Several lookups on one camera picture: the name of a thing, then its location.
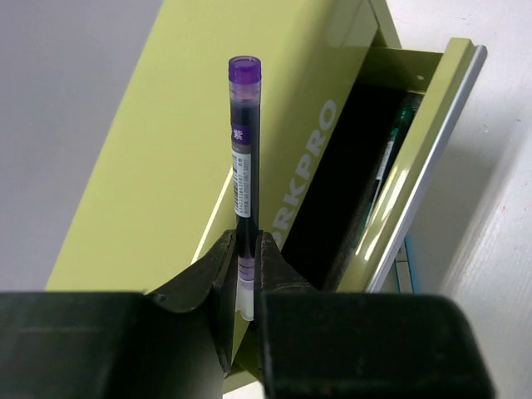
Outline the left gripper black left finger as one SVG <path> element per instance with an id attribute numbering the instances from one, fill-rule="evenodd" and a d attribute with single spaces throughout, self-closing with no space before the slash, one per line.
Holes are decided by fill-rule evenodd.
<path id="1" fill-rule="evenodd" d="M 235 233 L 150 293 L 4 292 L 4 398 L 220 398 L 231 368 Z"/>

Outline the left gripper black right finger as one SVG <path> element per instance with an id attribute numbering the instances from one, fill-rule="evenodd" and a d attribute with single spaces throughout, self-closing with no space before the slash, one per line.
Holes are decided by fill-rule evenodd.
<path id="1" fill-rule="evenodd" d="M 256 348 L 267 398 L 493 398 L 465 314 L 449 298 L 321 292 L 258 238 Z"/>

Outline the green metal drawer box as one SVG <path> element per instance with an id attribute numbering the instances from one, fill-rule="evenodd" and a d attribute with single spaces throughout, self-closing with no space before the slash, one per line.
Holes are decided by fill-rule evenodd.
<path id="1" fill-rule="evenodd" d="M 236 310 L 229 59 L 261 61 L 259 235 L 321 292 L 382 285 L 485 62 L 452 38 L 401 47 L 383 1 L 162 3 L 47 282 L 150 293 L 235 233 L 231 368 L 261 381 L 255 317 Z M 355 244 L 387 136 L 416 113 Z"/>

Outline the green teal pen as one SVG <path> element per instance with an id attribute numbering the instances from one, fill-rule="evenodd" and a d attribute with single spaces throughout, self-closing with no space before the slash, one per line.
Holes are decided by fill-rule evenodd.
<path id="1" fill-rule="evenodd" d="M 402 142 L 406 137 L 406 133 L 410 128 L 415 113 L 416 111 L 412 104 L 406 104 L 401 106 L 397 112 L 397 115 L 392 123 L 392 127 L 387 136 L 386 146 L 379 158 L 377 172 L 375 173 L 371 185 L 371 201 L 364 209 L 364 214 L 361 223 L 359 224 L 359 229 L 357 231 L 354 246 L 358 245 L 358 242 L 363 236 L 363 231 L 369 223 L 369 219 L 371 218 L 372 212 L 376 206 L 378 196 L 382 191 L 382 187 L 390 173 L 392 165 L 397 157 L 398 151 L 401 148 Z"/>

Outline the dark blue clear pen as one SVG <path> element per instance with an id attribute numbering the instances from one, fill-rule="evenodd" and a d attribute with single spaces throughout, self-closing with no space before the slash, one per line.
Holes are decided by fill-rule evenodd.
<path id="1" fill-rule="evenodd" d="M 238 264 L 236 310 L 254 319 L 254 270 L 259 235 L 261 61 L 229 59 L 229 105 Z"/>

